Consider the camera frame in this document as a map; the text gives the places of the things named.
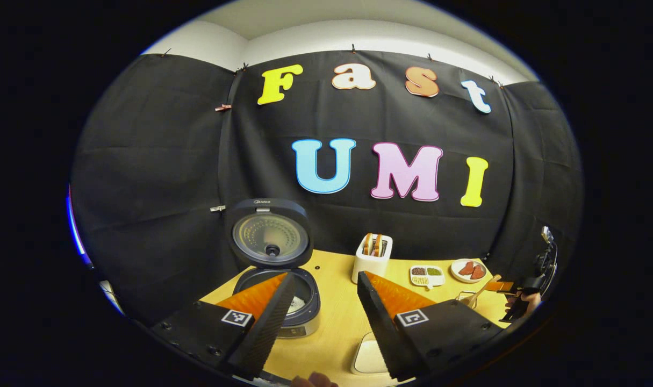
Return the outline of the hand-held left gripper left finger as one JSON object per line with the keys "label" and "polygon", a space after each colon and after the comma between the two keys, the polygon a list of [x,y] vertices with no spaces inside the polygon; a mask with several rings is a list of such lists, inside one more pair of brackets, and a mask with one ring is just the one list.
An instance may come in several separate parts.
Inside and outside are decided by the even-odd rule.
{"label": "hand-held left gripper left finger", "polygon": [[152,326],[152,336],[228,377],[259,377],[295,295],[283,273],[210,304],[197,301]]}

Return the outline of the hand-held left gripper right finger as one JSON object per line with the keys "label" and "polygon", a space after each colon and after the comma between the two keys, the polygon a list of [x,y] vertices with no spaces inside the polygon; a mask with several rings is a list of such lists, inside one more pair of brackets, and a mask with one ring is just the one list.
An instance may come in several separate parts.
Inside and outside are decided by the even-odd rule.
{"label": "hand-held left gripper right finger", "polygon": [[390,377],[421,379],[471,360],[503,329],[457,300],[433,302],[366,270],[357,294]]}

